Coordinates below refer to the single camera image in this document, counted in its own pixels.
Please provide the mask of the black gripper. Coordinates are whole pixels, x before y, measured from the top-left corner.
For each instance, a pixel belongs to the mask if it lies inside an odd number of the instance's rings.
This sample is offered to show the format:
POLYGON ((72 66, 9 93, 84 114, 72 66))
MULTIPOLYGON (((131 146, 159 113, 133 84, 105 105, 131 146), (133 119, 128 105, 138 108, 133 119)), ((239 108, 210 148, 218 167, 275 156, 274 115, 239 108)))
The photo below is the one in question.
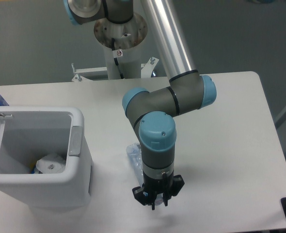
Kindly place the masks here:
POLYGON ((174 172, 168 174, 165 172, 159 179, 149 177, 143 172, 143 185, 132 189, 133 196, 143 206, 150 205, 155 210, 155 201, 157 195, 163 198, 165 206, 168 206, 168 200, 178 195, 184 186, 184 180, 181 175, 175 175, 174 172))

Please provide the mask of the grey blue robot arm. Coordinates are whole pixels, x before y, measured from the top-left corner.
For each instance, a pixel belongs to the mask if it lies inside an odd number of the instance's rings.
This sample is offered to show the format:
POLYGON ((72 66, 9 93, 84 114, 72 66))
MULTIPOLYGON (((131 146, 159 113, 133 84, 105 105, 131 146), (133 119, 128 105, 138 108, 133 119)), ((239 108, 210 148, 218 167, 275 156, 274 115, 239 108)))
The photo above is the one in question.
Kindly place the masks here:
POLYGON ((169 86, 150 92, 142 87, 122 99, 125 115, 141 145, 143 184, 133 188, 134 198, 154 207, 164 204, 184 185, 174 174, 176 128, 174 117, 211 105, 216 86, 196 69, 171 0, 143 0, 145 16, 134 12, 131 0, 66 0, 65 10, 76 25, 94 22, 94 34, 104 49, 109 79, 141 77, 138 49, 151 32, 169 86))

